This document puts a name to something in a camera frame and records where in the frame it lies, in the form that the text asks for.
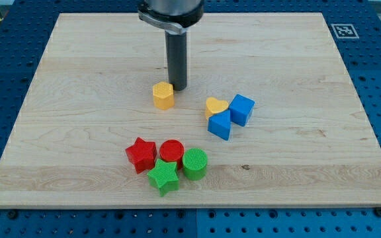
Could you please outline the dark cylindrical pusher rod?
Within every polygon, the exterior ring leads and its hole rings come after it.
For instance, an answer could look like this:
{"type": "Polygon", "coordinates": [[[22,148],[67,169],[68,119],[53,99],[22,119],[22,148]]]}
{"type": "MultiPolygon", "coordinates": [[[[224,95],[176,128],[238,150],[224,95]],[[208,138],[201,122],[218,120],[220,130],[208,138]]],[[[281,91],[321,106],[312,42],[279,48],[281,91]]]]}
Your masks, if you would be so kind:
{"type": "Polygon", "coordinates": [[[165,31],[169,83],[175,91],[187,87],[187,33],[171,34],[165,31]]]}

